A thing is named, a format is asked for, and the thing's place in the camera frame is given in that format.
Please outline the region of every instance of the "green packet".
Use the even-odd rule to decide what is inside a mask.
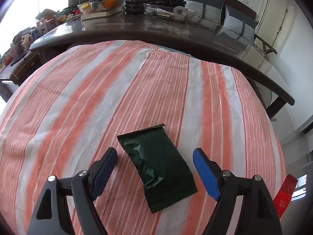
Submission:
[[[158,212],[197,192],[192,173],[163,126],[117,136],[143,181],[148,206]]]

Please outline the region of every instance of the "orange and white striped cloth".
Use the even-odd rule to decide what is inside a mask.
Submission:
[[[49,175],[71,177],[88,169],[108,147],[116,148],[118,163],[95,206],[111,235],[202,233],[215,201],[193,165],[197,147],[236,176],[260,174],[272,197],[285,178],[270,120],[239,71],[141,41],[69,49],[18,88],[0,119],[0,212],[18,235],[26,234]],[[161,123],[198,192],[152,214],[116,137]],[[83,234],[72,200],[69,209],[76,234]]]

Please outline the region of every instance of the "gray cushion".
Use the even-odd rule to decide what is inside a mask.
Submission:
[[[185,0],[186,8],[196,12],[198,17],[221,23],[224,0]]]
[[[224,27],[254,43],[257,22],[245,14],[226,5]]]

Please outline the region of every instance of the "clear plastic container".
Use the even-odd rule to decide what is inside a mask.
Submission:
[[[143,4],[145,12],[150,17],[161,17],[167,18],[173,21],[185,21],[191,19],[195,12],[188,10],[182,6],[177,6],[175,8],[154,5],[154,4]]]
[[[120,0],[89,1],[77,5],[77,7],[83,14],[90,14],[109,11],[112,7],[117,6],[119,3]]]

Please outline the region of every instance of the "red paper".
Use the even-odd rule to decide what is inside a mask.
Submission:
[[[298,180],[291,174],[288,174],[275,199],[273,200],[278,217],[281,218],[295,190]]]

